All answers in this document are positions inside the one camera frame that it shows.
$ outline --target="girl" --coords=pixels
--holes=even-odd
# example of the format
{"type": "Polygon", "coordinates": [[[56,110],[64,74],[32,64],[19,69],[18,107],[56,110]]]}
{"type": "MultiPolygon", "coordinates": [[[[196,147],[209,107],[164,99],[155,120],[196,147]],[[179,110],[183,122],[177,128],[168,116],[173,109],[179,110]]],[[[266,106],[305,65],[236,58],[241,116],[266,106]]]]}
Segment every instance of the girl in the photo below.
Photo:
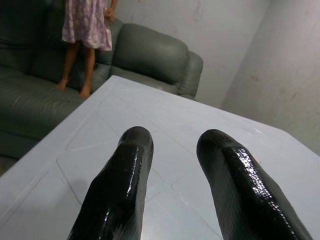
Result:
{"type": "Polygon", "coordinates": [[[70,71],[75,62],[80,43],[85,46],[84,84],[80,96],[90,96],[95,66],[95,49],[112,50],[111,30],[105,18],[113,22],[118,0],[112,0],[110,8],[104,8],[106,0],[66,0],[62,39],[70,43],[66,52],[62,80],[57,89],[65,90],[70,71]]]}

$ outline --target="gray leather sofa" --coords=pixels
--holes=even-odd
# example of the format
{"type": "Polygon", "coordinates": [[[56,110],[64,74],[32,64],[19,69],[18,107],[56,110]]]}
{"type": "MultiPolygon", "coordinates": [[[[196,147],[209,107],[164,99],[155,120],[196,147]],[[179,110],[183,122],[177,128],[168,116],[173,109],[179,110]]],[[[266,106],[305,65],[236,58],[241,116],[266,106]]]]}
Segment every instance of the gray leather sofa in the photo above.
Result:
{"type": "MultiPolygon", "coordinates": [[[[65,92],[64,0],[0,3],[0,155],[20,158],[84,100],[80,51],[65,92]]],[[[112,52],[96,52],[94,92],[112,75],[194,99],[203,60],[182,41],[137,24],[112,25],[112,52]]]]}

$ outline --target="sofa cushion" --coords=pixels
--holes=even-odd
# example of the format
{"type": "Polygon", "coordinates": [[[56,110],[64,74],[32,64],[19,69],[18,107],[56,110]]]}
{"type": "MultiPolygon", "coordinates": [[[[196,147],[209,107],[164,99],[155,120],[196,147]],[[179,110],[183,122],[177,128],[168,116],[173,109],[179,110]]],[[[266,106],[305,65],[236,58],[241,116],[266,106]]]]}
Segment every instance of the sofa cushion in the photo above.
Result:
{"type": "Polygon", "coordinates": [[[112,65],[169,84],[181,81],[188,61],[182,41],[137,24],[124,24],[112,65]]]}
{"type": "Polygon", "coordinates": [[[158,81],[156,79],[153,79],[151,77],[141,75],[139,73],[135,73],[132,71],[124,70],[119,67],[113,66],[111,68],[110,75],[119,76],[125,79],[132,80],[134,82],[144,84],[150,87],[153,87],[155,89],[160,89],[165,92],[171,93],[171,94],[177,94],[178,93],[178,87],[176,85],[171,85],[162,81],[158,81]]]}
{"type": "Polygon", "coordinates": [[[0,131],[42,139],[84,100],[67,88],[30,75],[0,80],[0,131]]]}
{"type": "Polygon", "coordinates": [[[23,75],[22,72],[13,70],[11,68],[5,67],[5,66],[0,66],[0,81],[1,79],[9,78],[9,77],[14,77],[14,76],[19,76],[23,75]]]}
{"type": "MultiPolygon", "coordinates": [[[[66,50],[59,48],[41,49],[32,62],[29,73],[33,76],[58,83],[64,72],[66,50]]],[[[97,63],[92,76],[92,91],[96,91],[107,80],[110,66],[97,63]]],[[[84,59],[78,57],[70,73],[68,87],[80,91],[85,82],[84,59]]]]}
{"type": "Polygon", "coordinates": [[[11,158],[20,159],[39,141],[21,137],[0,130],[0,153],[11,158]]]}
{"type": "Polygon", "coordinates": [[[27,72],[34,51],[28,48],[10,48],[0,46],[0,66],[20,72],[27,72]]]}

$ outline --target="child's hand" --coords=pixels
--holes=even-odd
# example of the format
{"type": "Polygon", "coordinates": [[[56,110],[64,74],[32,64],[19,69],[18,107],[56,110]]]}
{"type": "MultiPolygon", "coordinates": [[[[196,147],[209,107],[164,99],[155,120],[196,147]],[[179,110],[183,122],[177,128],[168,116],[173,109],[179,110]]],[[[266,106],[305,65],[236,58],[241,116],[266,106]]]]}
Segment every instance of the child's hand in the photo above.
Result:
{"type": "Polygon", "coordinates": [[[115,21],[115,10],[113,8],[108,8],[104,13],[105,18],[110,21],[115,21]]]}

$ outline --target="floor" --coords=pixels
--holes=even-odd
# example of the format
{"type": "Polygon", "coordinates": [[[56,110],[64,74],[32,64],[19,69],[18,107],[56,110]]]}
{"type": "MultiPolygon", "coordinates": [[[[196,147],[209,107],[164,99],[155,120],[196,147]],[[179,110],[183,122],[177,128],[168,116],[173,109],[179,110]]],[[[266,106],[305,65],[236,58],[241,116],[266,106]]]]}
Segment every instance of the floor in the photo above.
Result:
{"type": "Polygon", "coordinates": [[[9,170],[15,163],[16,159],[0,155],[0,177],[9,170]]]}

